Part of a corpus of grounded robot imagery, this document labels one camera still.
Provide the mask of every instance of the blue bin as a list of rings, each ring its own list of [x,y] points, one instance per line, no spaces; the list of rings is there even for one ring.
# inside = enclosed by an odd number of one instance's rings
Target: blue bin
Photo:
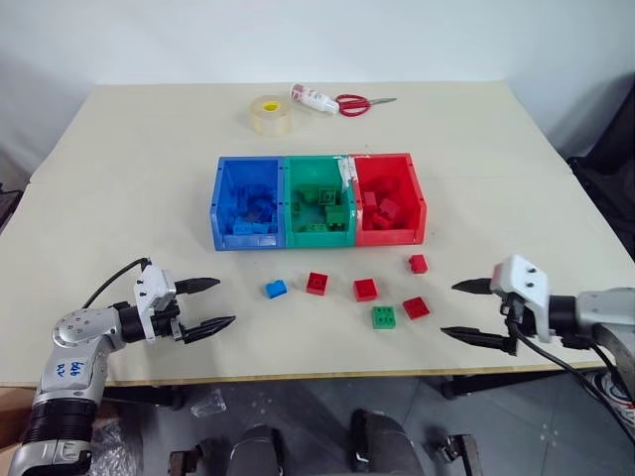
[[[285,248],[283,157],[221,157],[209,218],[217,251]]]

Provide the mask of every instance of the glue tube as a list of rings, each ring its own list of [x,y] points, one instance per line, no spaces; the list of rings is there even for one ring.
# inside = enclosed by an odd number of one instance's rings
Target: glue tube
[[[333,101],[326,94],[322,94],[301,84],[294,84],[291,88],[291,98],[316,111],[328,112],[329,114],[337,114],[337,112],[339,112],[339,104],[337,104],[337,102]]]

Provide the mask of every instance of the green bin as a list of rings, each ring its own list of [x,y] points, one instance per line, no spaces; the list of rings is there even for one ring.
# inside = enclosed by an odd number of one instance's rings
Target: green bin
[[[285,164],[288,248],[355,246],[353,187],[339,161],[347,156],[290,156]]]

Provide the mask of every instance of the plastic storage bin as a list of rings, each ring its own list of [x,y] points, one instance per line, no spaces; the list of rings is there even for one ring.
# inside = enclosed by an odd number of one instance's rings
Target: plastic storage bin
[[[426,202],[410,154],[353,155],[355,245],[413,245],[424,241]]]
[[[209,217],[218,251],[285,248],[282,157],[221,157]]]
[[[346,156],[291,156],[285,162],[287,247],[355,246],[355,198],[339,161]]]

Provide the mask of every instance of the white wall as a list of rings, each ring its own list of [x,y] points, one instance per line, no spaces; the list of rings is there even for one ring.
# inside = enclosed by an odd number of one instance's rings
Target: white wall
[[[31,173],[94,83],[500,78],[568,156],[630,86],[634,30],[633,0],[0,0],[0,161]]]

